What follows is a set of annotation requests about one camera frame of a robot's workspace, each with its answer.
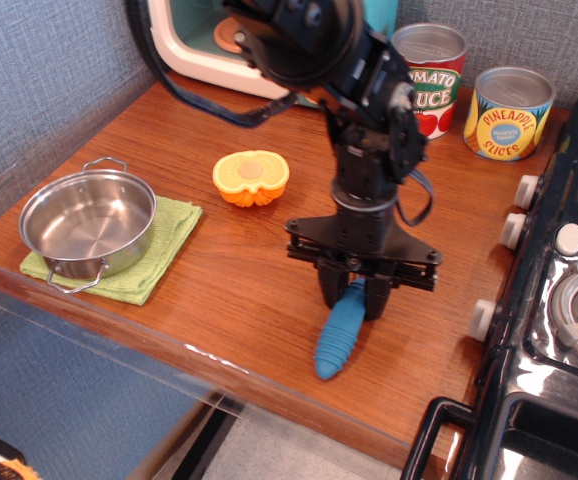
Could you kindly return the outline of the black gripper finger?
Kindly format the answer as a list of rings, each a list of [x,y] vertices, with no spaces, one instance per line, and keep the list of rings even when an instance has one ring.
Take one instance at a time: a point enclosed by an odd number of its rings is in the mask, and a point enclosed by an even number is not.
[[[379,319],[392,290],[393,280],[391,276],[378,275],[366,277],[364,286],[364,304],[366,321]]]
[[[320,262],[317,271],[323,300],[332,309],[349,284],[350,269],[338,262]]]

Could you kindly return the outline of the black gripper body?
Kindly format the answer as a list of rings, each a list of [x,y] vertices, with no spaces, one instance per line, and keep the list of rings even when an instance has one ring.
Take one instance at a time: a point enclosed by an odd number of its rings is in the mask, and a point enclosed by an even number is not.
[[[401,285],[432,291],[440,251],[407,233],[396,216],[399,190],[418,178],[424,154],[414,148],[337,145],[330,216],[295,218],[286,223],[288,255],[312,263],[346,264],[350,275],[391,276]]]

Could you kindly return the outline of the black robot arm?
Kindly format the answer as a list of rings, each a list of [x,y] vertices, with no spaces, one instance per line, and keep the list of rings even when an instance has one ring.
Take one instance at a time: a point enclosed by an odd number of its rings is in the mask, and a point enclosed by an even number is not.
[[[399,190],[425,160],[409,68],[366,22],[359,1],[227,1],[244,59],[322,109],[336,158],[332,216],[290,220],[292,258],[317,269],[335,305],[352,274],[365,280],[365,316],[378,319],[402,285],[432,290],[441,254],[406,233]]]

